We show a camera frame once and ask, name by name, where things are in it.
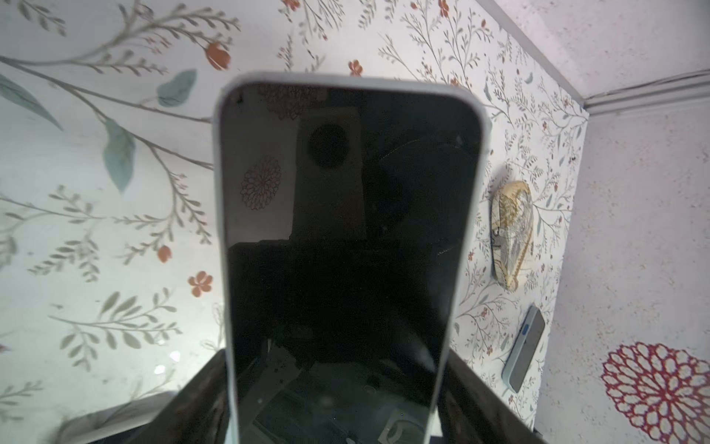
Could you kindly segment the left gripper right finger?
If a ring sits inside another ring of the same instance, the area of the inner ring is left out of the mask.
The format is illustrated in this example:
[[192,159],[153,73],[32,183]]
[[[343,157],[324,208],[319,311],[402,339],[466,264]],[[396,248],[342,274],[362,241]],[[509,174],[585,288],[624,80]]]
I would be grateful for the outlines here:
[[545,443],[454,351],[447,356],[437,408],[442,443]]

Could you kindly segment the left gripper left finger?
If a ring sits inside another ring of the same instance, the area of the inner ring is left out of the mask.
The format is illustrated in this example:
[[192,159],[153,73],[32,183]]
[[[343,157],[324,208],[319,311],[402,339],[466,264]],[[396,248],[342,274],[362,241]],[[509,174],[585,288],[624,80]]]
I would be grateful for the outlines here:
[[226,436],[227,355],[221,350],[128,442],[223,444]]

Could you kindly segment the black phone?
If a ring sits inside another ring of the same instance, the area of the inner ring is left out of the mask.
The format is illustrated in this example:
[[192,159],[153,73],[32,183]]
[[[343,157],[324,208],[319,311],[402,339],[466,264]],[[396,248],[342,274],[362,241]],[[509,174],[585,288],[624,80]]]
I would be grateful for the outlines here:
[[523,386],[544,331],[545,318],[536,305],[531,305],[502,370],[503,382],[515,393]]

